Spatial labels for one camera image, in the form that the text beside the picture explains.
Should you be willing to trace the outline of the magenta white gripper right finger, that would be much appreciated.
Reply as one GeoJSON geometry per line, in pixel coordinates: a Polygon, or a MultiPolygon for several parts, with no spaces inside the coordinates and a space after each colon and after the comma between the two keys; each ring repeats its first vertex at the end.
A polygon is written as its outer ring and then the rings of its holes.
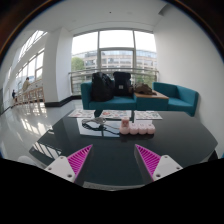
{"type": "Polygon", "coordinates": [[[169,155],[160,156],[140,145],[135,145],[134,155],[145,182],[154,182],[182,169],[169,155]]]}

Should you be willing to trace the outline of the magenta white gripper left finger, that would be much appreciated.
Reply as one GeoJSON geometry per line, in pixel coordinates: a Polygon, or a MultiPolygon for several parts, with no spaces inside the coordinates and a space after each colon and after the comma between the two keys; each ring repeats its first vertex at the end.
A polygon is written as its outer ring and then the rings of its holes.
{"type": "Polygon", "coordinates": [[[92,145],[88,145],[73,154],[59,156],[45,170],[70,182],[75,182],[90,154],[92,145]]]}

